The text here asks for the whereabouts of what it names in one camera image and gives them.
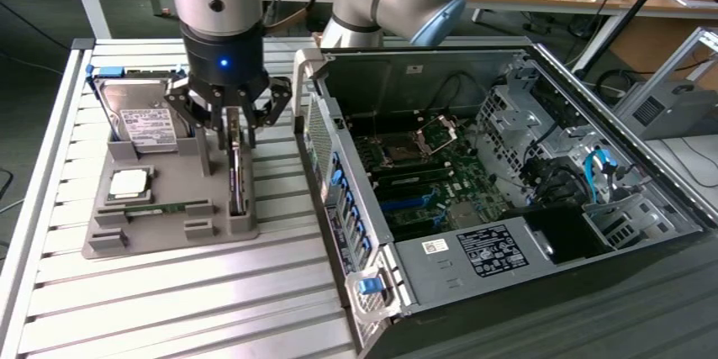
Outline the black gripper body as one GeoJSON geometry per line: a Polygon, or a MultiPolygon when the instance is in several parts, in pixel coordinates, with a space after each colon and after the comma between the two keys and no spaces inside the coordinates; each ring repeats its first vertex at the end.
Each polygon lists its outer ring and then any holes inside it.
{"type": "Polygon", "coordinates": [[[256,23],[247,31],[228,36],[201,34],[185,23],[178,26],[194,81],[204,87],[244,91],[249,98],[257,98],[269,86],[264,69],[264,26],[256,23]]]}

